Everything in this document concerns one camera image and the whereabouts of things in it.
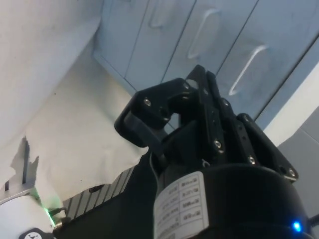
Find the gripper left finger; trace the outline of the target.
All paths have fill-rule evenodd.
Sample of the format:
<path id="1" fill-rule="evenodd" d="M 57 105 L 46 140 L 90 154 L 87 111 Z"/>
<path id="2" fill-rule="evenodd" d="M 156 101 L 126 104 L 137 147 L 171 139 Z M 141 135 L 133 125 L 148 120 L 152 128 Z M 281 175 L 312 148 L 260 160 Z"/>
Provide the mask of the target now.
<path id="1" fill-rule="evenodd" d="M 186 79 L 136 92 L 114 127 L 135 146 L 148 147 L 160 162 L 224 162 L 222 103 L 215 75 L 197 65 Z"/>

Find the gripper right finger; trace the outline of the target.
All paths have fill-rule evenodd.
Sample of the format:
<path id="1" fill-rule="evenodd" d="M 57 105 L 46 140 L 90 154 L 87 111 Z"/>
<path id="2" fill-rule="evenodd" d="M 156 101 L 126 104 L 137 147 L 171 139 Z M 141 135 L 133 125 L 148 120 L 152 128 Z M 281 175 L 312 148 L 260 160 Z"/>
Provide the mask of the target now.
<path id="1" fill-rule="evenodd" d="M 207 80 L 218 112 L 224 144 L 223 157 L 226 163 L 250 164 L 271 169 L 291 183 L 299 174 L 274 143 L 246 113 L 235 114 L 231 104 L 221 97 L 215 75 L 208 71 Z"/>

